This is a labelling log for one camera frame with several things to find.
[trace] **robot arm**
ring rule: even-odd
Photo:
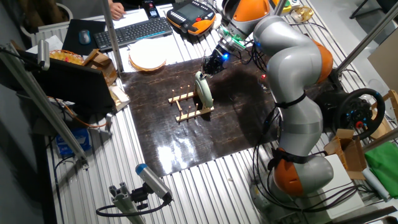
[[[222,27],[219,30],[221,39],[216,49],[210,56],[203,58],[201,72],[213,76],[224,70],[224,62],[231,54],[245,49],[241,41],[253,32],[257,23],[265,18],[269,12],[268,0],[240,1],[227,28]]]
[[[304,86],[323,81],[331,72],[331,53],[319,43],[297,32],[281,17],[271,16],[265,0],[241,0],[212,55],[205,57],[202,73],[214,75],[224,69],[228,54],[242,50],[240,40],[251,32],[254,44],[271,57],[267,77],[279,106],[282,132],[279,149],[293,156],[308,156],[322,133],[322,112],[305,96]],[[333,169],[323,157],[308,157],[296,163],[282,159],[272,175],[271,192],[279,200],[301,196],[323,187],[333,178]]]

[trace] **orange device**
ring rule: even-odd
[[[167,20],[184,33],[200,35],[213,25],[216,13],[198,1],[185,1],[167,12]]]

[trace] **black steering wheel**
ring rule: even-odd
[[[358,107],[353,107],[354,101],[358,101],[359,97],[362,95],[371,95],[376,99],[377,102],[377,115],[374,119],[372,118],[371,109],[363,109]],[[386,105],[384,104],[383,97],[375,90],[369,88],[362,88],[351,92],[347,98],[337,107],[336,112],[333,117],[333,130],[336,132],[338,128],[347,128],[342,126],[342,120],[354,121],[357,128],[363,128],[364,132],[359,134],[359,139],[365,139],[369,137],[377,128],[380,126],[384,118],[384,113],[386,112]]]

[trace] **desk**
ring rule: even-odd
[[[302,4],[312,7],[308,0],[302,0]],[[171,5],[164,5],[158,6],[157,10],[161,16],[165,16],[171,8]],[[315,14],[310,22],[326,27],[316,10],[314,11]],[[128,12],[126,17],[128,19],[115,22],[115,26],[125,26],[126,22],[135,23],[147,18],[143,9]],[[104,20],[102,16],[90,19]],[[294,22],[291,17],[285,19],[288,22]],[[63,23],[40,29],[39,33],[33,36],[32,43],[36,45],[39,39],[49,38],[52,35],[57,35],[63,41],[67,27],[68,23]],[[330,50],[335,67],[345,58],[346,54],[325,30],[313,26],[294,27]],[[171,64],[200,58],[205,50],[212,52],[219,37],[213,30],[207,38],[194,37],[191,40],[193,44],[182,39],[175,32],[164,39],[172,50],[167,59],[167,63]],[[128,64],[127,54],[127,48],[121,49],[124,70],[132,72],[134,69]],[[113,53],[109,53],[108,56],[114,60]],[[353,72],[344,72],[341,82],[347,92],[365,87],[361,77]],[[120,79],[116,83],[121,88],[123,87]],[[141,178],[134,172],[136,165],[144,162],[135,130],[134,123],[137,122],[139,121],[132,120],[130,109],[127,107],[113,117],[110,133],[104,128],[89,130],[93,145],[93,150],[87,152],[90,168],[82,170],[71,162],[60,165],[57,169],[57,177],[60,180],[60,202],[55,190],[52,167],[53,163],[58,163],[61,158],[47,149],[59,223],[62,223],[61,213],[63,213],[65,223],[128,223],[126,218],[99,217],[95,209],[112,204],[108,190],[110,185],[118,186],[120,182],[125,182],[130,190],[142,185]],[[328,142],[328,136],[322,134],[312,152],[322,150]],[[276,146],[276,142],[272,142],[266,146],[267,150],[261,151],[264,164],[269,161],[271,144]],[[251,156],[252,149],[247,149],[164,176],[162,180],[173,192],[174,202],[158,212],[144,215],[146,222],[153,224],[261,223],[261,216],[252,204],[249,194],[249,183],[252,179]],[[149,208],[158,207],[160,203],[156,196],[149,196]]]

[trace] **chair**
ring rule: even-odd
[[[380,7],[377,9],[372,9],[368,12],[363,12],[360,14],[357,14],[358,11],[368,2],[369,0],[364,0],[361,5],[359,5],[359,7],[354,11],[354,13],[349,17],[350,19],[355,19],[358,18],[360,16],[364,16],[366,14],[378,11],[378,10],[382,10],[384,13],[387,13],[388,11],[390,11],[390,9],[394,6],[395,3],[397,3],[398,0],[376,0],[377,3],[379,3]]]

